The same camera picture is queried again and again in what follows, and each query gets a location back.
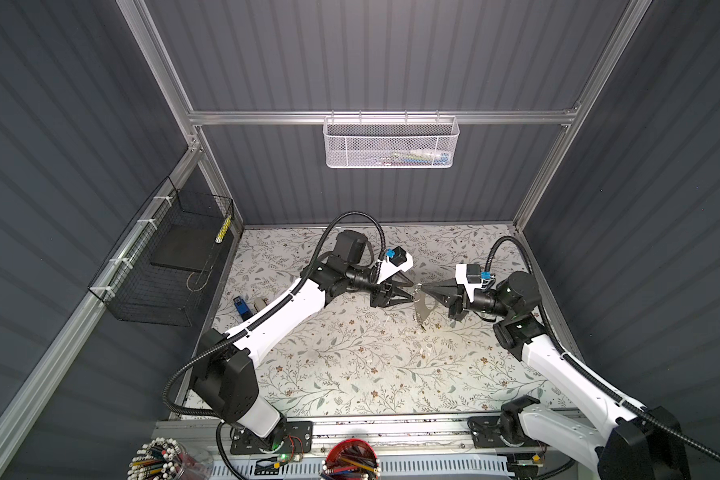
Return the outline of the grey strap metal keyring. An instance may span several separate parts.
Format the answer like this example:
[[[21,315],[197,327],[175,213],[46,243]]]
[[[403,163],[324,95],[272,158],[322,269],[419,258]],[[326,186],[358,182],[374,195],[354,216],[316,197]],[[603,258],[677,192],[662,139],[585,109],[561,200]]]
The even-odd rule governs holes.
[[[413,290],[414,319],[422,331],[427,328],[430,315],[438,308],[439,303],[423,290],[423,285],[417,283]]]

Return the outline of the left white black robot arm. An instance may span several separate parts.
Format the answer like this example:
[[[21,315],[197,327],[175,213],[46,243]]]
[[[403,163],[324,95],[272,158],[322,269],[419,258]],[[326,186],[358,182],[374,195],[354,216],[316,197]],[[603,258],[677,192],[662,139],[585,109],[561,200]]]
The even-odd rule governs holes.
[[[378,258],[363,265],[367,243],[360,232],[339,232],[333,249],[318,248],[295,283],[262,311],[225,332],[213,329],[204,336],[204,349],[231,342],[192,367],[190,388],[210,407],[209,415],[252,434],[265,451],[280,448],[287,437],[286,419],[260,393],[256,368],[264,358],[296,327],[348,291],[366,292],[373,308],[413,301],[404,290],[412,285],[405,276],[413,267],[412,255],[400,246],[382,247]]]

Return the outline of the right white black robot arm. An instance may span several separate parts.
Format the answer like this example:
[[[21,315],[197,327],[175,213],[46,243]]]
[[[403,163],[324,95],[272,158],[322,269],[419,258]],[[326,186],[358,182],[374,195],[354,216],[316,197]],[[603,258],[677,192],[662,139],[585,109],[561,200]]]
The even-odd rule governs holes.
[[[585,416],[580,423],[530,395],[505,403],[502,440],[536,440],[590,469],[601,479],[688,479],[690,468],[679,424],[664,408],[646,410],[559,348],[549,327],[533,315],[541,305],[535,278],[513,272],[501,282],[476,264],[460,264],[454,279],[424,284],[422,291],[447,307],[450,318],[467,313],[498,316],[499,344],[540,373]]]

